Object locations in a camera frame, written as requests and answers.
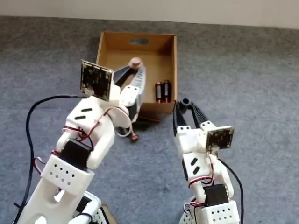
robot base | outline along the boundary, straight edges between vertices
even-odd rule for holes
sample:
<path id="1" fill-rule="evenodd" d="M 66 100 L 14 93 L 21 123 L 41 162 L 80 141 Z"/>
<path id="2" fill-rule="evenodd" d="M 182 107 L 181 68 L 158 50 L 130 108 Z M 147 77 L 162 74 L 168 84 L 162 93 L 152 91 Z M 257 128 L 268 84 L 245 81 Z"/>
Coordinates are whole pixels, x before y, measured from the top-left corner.
<path id="1" fill-rule="evenodd" d="M 57 197 L 56 200 L 59 202 L 61 197 L 63 196 L 63 191 L 61 191 Z M 83 213 L 91 214 L 93 217 L 94 222 L 98 222 L 99 224 L 110 224 L 113 222 L 110 222 L 108 220 L 109 215 L 106 214 L 107 210 L 104 211 L 104 208 L 102 206 L 102 202 L 99 198 L 94 196 L 93 194 L 86 191 L 84 193 L 84 196 L 90 199 L 91 201 L 86 205 L 85 209 L 83 210 Z M 89 217 L 81 215 L 79 216 L 79 212 L 75 212 L 73 214 L 73 219 L 68 222 L 68 224 L 88 224 L 91 220 Z M 38 220 L 34 222 L 34 224 L 47 224 L 47 221 L 44 217 L 40 217 Z"/>
<path id="2" fill-rule="evenodd" d="M 210 207 L 196 208 L 196 221 L 190 213 L 184 213 L 179 224 L 239 224 L 240 218 L 235 201 Z"/>

cardboard box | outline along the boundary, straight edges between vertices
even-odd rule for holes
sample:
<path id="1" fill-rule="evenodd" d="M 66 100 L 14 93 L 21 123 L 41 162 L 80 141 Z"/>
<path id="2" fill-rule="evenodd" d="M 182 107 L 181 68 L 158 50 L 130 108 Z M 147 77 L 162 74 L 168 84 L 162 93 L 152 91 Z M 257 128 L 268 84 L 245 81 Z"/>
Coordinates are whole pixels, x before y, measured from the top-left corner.
<path id="1" fill-rule="evenodd" d="M 177 39 L 171 34 L 135 34 L 104 31 L 101 34 L 97 64 L 116 70 L 139 57 L 146 67 L 146 89 L 140 114 L 162 118 L 171 114 L 177 100 Z M 155 84 L 169 80 L 171 101 L 156 102 Z"/>

gray carpet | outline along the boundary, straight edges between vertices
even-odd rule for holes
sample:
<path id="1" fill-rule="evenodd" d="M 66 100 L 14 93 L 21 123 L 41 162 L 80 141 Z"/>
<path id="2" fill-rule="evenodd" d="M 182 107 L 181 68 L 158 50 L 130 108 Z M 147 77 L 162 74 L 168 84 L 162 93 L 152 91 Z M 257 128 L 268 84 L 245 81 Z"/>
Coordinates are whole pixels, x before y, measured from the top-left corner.
<path id="1" fill-rule="evenodd" d="M 0 17 L 0 223 L 17 213 L 27 181 L 25 118 L 55 94 L 79 94 L 80 60 L 95 61 L 103 30 L 175 33 L 178 96 L 189 97 L 218 126 L 233 125 L 221 157 L 245 191 L 245 224 L 299 223 L 299 31 L 172 22 Z M 54 100 L 34 113 L 36 155 L 48 158 L 76 100 Z M 120 224 L 176 224 L 188 189 L 171 117 L 117 138 L 89 191 Z M 33 188 L 39 176 L 35 173 Z M 239 187 L 234 199 L 240 206 Z"/>

white 3d-printed robot arm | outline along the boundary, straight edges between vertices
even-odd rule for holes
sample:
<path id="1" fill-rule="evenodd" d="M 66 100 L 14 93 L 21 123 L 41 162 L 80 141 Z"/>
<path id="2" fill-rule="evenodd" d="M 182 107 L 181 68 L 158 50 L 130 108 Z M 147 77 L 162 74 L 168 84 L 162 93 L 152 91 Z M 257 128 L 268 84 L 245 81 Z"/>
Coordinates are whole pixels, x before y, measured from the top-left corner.
<path id="1" fill-rule="evenodd" d="M 183 114 L 191 110 L 195 129 Z M 217 158 L 218 150 L 229 148 L 234 129 L 216 127 L 190 100 L 176 103 L 173 131 L 188 186 L 194 200 L 184 205 L 180 224 L 238 224 L 240 219 L 233 186 L 226 167 Z"/>
<path id="2" fill-rule="evenodd" d="M 94 176 L 92 170 L 114 143 L 114 126 L 131 125 L 129 111 L 120 103 L 120 92 L 120 87 L 111 80 L 108 101 L 90 96 L 82 99 L 68 115 L 56 154 L 46 163 L 17 224 L 88 224 L 89 216 L 74 216 L 80 204 L 79 214 L 86 212 L 93 221 L 107 223 L 100 200 L 86 189 Z M 90 138 L 94 147 L 76 140 L 78 137 Z M 57 190 L 63 192 L 59 201 L 55 196 Z"/>

red battery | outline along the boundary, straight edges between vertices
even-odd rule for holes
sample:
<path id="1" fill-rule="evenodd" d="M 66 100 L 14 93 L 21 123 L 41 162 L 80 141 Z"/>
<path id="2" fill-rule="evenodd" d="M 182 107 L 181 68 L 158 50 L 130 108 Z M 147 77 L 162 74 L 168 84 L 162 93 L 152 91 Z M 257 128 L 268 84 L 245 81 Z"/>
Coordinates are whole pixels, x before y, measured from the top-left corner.
<path id="1" fill-rule="evenodd" d="M 157 82 L 155 84 L 155 89 L 156 89 L 156 102 L 157 103 L 161 103 L 161 99 L 162 99 L 162 89 L 161 89 L 161 83 Z"/>
<path id="2" fill-rule="evenodd" d="M 171 83 L 169 80 L 163 82 L 163 99 L 166 103 L 171 101 Z"/>

